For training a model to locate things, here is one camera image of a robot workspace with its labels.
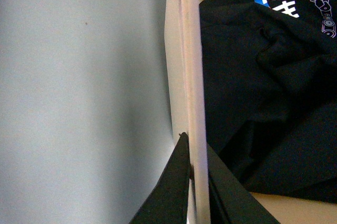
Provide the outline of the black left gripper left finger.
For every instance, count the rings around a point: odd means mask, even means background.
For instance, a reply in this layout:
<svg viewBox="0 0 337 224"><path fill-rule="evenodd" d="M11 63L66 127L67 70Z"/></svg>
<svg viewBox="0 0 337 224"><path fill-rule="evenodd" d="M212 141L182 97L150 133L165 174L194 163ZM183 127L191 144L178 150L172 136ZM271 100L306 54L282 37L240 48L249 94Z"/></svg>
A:
<svg viewBox="0 0 337 224"><path fill-rule="evenodd" d="M187 223L189 180L189 138L183 132L156 186L130 223Z"/></svg>

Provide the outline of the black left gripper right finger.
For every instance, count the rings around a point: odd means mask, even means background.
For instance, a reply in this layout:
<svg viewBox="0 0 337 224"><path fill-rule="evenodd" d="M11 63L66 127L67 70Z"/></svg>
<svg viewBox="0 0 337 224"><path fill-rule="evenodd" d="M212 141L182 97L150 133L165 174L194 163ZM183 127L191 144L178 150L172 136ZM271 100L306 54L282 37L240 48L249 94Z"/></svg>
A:
<svg viewBox="0 0 337 224"><path fill-rule="evenodd" d="M211 223L279 223L207 146Z"/></svg>

